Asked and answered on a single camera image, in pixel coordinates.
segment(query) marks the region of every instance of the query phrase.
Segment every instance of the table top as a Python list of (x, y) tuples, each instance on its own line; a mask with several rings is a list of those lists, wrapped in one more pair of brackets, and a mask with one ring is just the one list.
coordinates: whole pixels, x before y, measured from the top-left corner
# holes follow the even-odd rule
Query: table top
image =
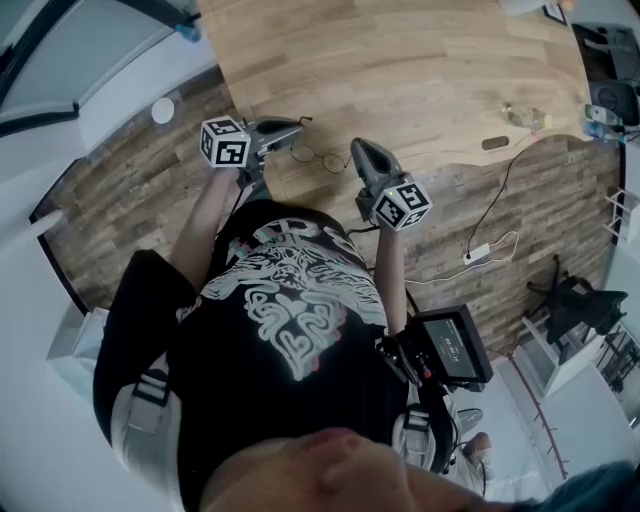
[[(199, 0), (203, 27), (240, 115), (313, 117), (303, 143), (345, 161), (354, 137), (391, 150), (428, 182), (445, 163), (487, 165), (540, 137), (582, 133), (590, 100), (571, 27), (542, 10), (508, 17), (495, 0)], [(536, 134), (506, 103), (553, 118)], [(485, 150), (485, 139), (508, 137)], [(274, 199), (357, 217), (353, 166), (270, 157)]]

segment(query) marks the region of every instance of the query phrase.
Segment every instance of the forearm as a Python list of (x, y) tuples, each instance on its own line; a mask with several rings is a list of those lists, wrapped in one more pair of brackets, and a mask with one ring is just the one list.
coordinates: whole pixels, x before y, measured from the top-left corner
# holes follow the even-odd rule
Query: forearm
[(225, 169), (211, 177), (180, 232), (169, 263), (200, 292), (211, 263), (213, 243), (220, 226), (229, 189), (237, 169)]
[(407, 323), (402, 239), (392, 229), (381, 226), (374, 281), (387, 315), (389, 334), (402, 331)]

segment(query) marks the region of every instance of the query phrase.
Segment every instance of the black chair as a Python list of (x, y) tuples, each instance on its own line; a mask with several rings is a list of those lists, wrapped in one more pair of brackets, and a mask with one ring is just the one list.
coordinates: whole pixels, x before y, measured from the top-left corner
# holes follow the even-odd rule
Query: black chair
[[(571, 276), (566, 270), (563, 273), (565, 279), (560, 282), (560, 258), (557, 254), (553, 261), (555, 270), (549, 290), (539, 288), (531, 282), (527, 283), (527, 288), (542, 295), (544, 300), (531, 314), (525, 312), (525, 316), (532, 317), (542, 308), (549, 311), (550, 316), (545, 323), (547, 343), (555, 343), (560, 348), (560, 360), (563, 362), (568, 346), (562, 344), (560, 337), (581, 323), (594, 328), (599, 335), (608, 334), (618, 320), (626, 315), (620, 311), (620, 304), (629, 294), (594, 290), (586, 279)], [(576, 289), (578, 286), (582, 287), (584, 293)]]

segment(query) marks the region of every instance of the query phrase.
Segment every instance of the black sleeve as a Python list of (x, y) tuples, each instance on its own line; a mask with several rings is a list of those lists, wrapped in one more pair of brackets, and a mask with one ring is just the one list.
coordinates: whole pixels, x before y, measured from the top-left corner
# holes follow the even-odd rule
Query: black sleeve
[(193, 286), (155, 251), (136, 252), (111, 305), (93, 378), (93, 407), (111, 443), (119, 391), (138, 381), (176, 338), (176, 310), (191, 306)]

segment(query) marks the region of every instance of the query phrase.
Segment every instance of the power strip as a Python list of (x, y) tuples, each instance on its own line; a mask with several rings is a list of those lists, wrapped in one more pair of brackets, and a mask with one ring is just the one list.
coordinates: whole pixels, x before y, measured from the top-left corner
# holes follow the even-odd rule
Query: power strip
[(465, 265), (471, 265), (478, 262), (479, 260), (486, 259), (489, 254), (491, 254), (489, 244), (483, 244), (480, 247), (475, 248), (468, 255), (465, 254), (462, 257), (462, 261), (464, 261)]

